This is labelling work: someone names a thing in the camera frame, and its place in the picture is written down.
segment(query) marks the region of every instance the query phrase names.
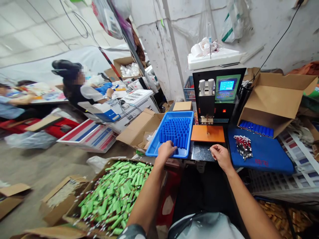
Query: blue glove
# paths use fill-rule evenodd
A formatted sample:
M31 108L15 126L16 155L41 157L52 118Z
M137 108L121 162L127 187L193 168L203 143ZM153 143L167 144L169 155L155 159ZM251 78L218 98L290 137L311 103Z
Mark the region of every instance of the blue glove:
M113 85L111 82L107 82L104 84L104 86L100 88L95 88L98 92L100 92L102 95L105 95L108 88L111 88Z

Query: worker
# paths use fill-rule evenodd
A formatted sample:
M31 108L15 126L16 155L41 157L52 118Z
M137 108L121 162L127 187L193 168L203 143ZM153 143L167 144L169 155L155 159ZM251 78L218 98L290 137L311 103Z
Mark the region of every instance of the worker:
M10 86L0 84L0 117L1 121L15 120L23 121L30 118L41 119L44 115L34 108L22 109L19 107L30 104L36 95L33 92L29 92L26 96L21 96L18 98L8 98L6 97Z
M118 239L145 239L150 230L150 225L158 211L158 202L162 181L164 178L164 165L174 153L176 146L172 141L167 141L159 147L159 155L154 167L147 178L127 222L127 227L118 236ZM219 144L210 148L212 157L217 160L220 168L225 172L233 191L241 218L251 239L279 239L279 232L268 216L258 205L248 189L243 184L239 175L232 166L228 150ZM168 239L184 238L244 238L242 233L230 222L229 218L220 212L193 212L175 222L169 232Z
M85 75L82 72L80 63L73 63L68 60L55 60L52 62L52 72L63 77L63 93L69 102L81 112L86 110L78 105L79 102L89 102L91 105L103 104L111 99L114 90L107 89L104 97L100 92L89 85L85 85Z

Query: person's arm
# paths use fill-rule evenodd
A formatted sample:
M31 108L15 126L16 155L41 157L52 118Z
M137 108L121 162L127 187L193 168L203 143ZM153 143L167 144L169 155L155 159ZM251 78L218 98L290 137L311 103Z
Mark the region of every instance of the person's arm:
M232 188L240 215L251 239L282 238L269 217L250 194L241 178L235 171L228 150L216 144L210 147L215 160L226 173Z
M148 234L150 225L157 212L160 190L164 178L164 165L176 148L170 140L159 147L159 155L155 160L154 167L136 199L126 226L138 224Z
M11 105L28 105L30 104L36 95L34 93L28 93L26 96L21 96L8 101Z
M114 90L112 90L111 88L107 89L106 95L108 96L108 98L106 99L100 92L98 92L96 89L92 88L89 85L81 86L80 91L83 97L87 99L92 99L100 104L103 104L107 102L109 99L111 99L112 94L114 93Z

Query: control panel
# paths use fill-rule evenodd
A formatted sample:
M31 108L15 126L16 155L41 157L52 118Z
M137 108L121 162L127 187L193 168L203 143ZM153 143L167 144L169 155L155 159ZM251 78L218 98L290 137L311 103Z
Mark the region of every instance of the control panel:
M241 75L217 76L215 103L233 103Z

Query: blue plastic crate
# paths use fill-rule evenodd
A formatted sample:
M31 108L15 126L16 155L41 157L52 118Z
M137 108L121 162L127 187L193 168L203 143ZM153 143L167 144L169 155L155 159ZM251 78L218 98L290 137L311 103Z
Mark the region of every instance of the blue plastic crate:
M157 157L163 142L172 140L177 150L172 158L187 158L193 128L193 111L167 112L146 151L146 156Z

